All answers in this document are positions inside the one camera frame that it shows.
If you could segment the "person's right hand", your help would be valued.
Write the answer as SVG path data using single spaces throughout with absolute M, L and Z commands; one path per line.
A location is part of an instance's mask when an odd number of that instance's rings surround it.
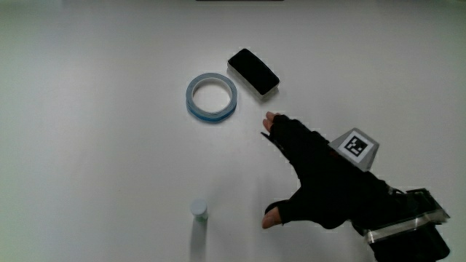
M 291 221 L 312 221 L 334 229 L 351 220 L 370 227 L 383 218 L 390 201 L 388 186 L 370 172 L 362 172 L 339 156 L 319 132 L 286 115 L 266 113 L 266 137 L 296 171 L 301 184 L 287 200 L 270 204 L 262 228 Z

